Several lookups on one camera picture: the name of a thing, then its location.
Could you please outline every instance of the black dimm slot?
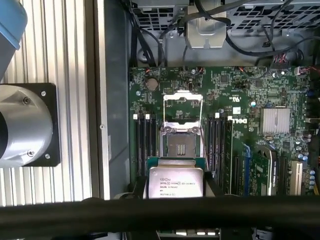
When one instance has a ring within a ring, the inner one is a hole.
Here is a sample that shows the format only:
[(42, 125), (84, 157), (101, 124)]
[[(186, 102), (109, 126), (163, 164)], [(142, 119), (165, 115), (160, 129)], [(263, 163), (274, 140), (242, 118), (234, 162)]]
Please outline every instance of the black dimm slot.
[(144, 138), (144, 175), (147, 175), (147, 171), (148, 171), (148, 166), (147, 166), (147, 160), (148, 157), (151, 156), (151, 145), (150, 145), (150, 139), (151, 139), (151, 131), (150, 131), (150, 127), (151, 127), (151, 120), (150, 119), (146, 119), (144, 121), (144, 132), (145, 132), (145, 138)]
[(224, 178), (224, 159), (225, 159), (225, 130), (226, 130), (226, 120), (224, 118), (219, 121), (219, 137), (220, 137), (220, 146), (219, 146), (219, 172), (220, 172), (220, 186), (222, 187), (223, 178)]
[(220, 186), (220, 172), (218, 162), (218, 151), (219, 151), (219, 122), (217, 119), (214, 120), (214, 178), (217, 184)]
[(136, 137), (136, 172), (138, 176), (142, 173), (142, 158), (143, 153), (141, 152), (141, 119), (136, 120), (135, 125), (135, 137)]
[(207, 157), (209, 170), (212, 172), (214, 170), (214, 143), (213, 143), (213, 119), (209, 118), (208, 121), (208, 146), (207, 146)]
[(150, 148), (151, 148), (151, 155), (155, 157), (156, 153), (156, 144), (157, 144), (157, 123), (155, 118), (151, 118), (150, 123)]
[(141, 149), (140, 149), (140, 120), (134, 121), (135, 125), (135, 138), (137, 139), (135, 143), (135, 161), (136, 161), (136, 172), (140, 176), (141, 173)]
[(145, 118), (143, 115), (140, 115), (139, 119), (139, 145), (140, 145), (140, 152), (141, 152), (141, 158), (140, 158), (140, 176), (143, 176), (145, 173)]

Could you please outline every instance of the connector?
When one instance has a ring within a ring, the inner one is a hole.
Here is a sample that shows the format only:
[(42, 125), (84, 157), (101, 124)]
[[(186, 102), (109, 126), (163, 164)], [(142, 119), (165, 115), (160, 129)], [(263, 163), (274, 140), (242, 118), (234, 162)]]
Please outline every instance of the connector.
[(300, 195), (303, 171), (302, 163), (298, 161), (292, 161), (291, 171), (292, 174), (290, 177), (290, 195)]

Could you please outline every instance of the metal bracket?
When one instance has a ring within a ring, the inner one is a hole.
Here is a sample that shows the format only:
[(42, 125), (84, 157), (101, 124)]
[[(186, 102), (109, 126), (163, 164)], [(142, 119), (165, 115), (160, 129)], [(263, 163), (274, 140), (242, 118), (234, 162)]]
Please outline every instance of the metal bracket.
[[(203, 0), (205, 10), (215, 9), (221, 5), (221, 0)], [(195, 6), (187, 7), (187, 14), (197, 13)], [(214, 15), (225, 18), (226, 12)], [(186, 25), (186, 40), (192, 49), (222, 48), (226, 39), (226, 25), (222, 22), (204, 17), (191, 20)]]

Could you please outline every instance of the blue pcie slot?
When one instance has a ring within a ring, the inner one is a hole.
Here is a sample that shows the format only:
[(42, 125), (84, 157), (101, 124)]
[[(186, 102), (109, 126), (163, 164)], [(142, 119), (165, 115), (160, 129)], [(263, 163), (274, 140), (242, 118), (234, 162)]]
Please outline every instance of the blue pcie slot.
[(245, 196), (249, 195), (250, 187), (250, 162), (251, 162), (251, 149), (248, 145), (242, 143), (244, 146), (244, 190), (243, 193)]

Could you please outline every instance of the green circuit board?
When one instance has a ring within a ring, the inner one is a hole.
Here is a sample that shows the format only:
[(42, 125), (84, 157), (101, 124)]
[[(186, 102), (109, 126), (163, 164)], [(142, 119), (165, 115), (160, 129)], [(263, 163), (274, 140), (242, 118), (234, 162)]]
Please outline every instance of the green circuit board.
[[(208, 141), (212, 130), (208, 126), (216, 124), (215, 131), (221, 131), (219, 136), (223, 135), (223, 152), (220, 152), (223, 155), (223, 166), (220, 176), (223, 179), (221, 186), (226, 193), (261, 195), (261, 186), (265, 184), (270, 172), (268, 166), (264, 165), (265, 161), (255, 153), (257, 145), (268, 145), (276, 150), (277, 183), (282, 184), (281, 191), (284, 194), (288, 193), (291, 161), (298, 160), (296, 148), (298, 146), (301, 148), (300, 151), (308, 151), (303, 135), (306, 128), (306, 92), (309, 89), (310, 75), (306, 72), (296, 76), (293, 68), (271, 69), (265, 77), (258, 78), (265, 72), (265, 67), (241, 69), (246, 75), (240, 68), (229, 66), (193, 69), (189, 67), (187, 70), (181, 67), (131, 68), (129, 142), (132, 182), (141, 174), (138, 168), (139, 164), (141, 166), (143, 163), (138, 163), (139, 159), (143, 156), (146, 158), (149, 154), (160, 154), (159, 129), (165, 107), (166, 121), (200, 120), (204, 129), (206, 154), (209, 154), (211, 147)], [(150, 90), (147, 86), (149, 79), (157, 81), (155, 89)], [(201, 119), (201, 103), (197, 100), (179, 99), (164, 102), (164, 95), (172, 95), (181, 90), (203, 96)], [(279, 109), (281, 112), (283, 109), (288, 110), (289, 119), (285, 124), (289, 129), (282, 133), (262, 133), (263, 109)], [(145, 121), (152, 121), (151, 124), (156, 129), (154, 135), (150, 133), (149, 128), (145, 128), (143, 132), (137, 130), (137, 126), (143, 124), (138, 123), (137, 118), (145, 114), (152, 118)], [(217, 118), (223, 119), (223, 129), (218, 129), (220, 123), (216, 123)], [(137, 147), (137, 140), (150, 144), (140, 149)], [(250, 156), (246, 155), (246, 148), (249, 149)], [(246, 165), (247, 158), (250, 158), (249, 165)]]

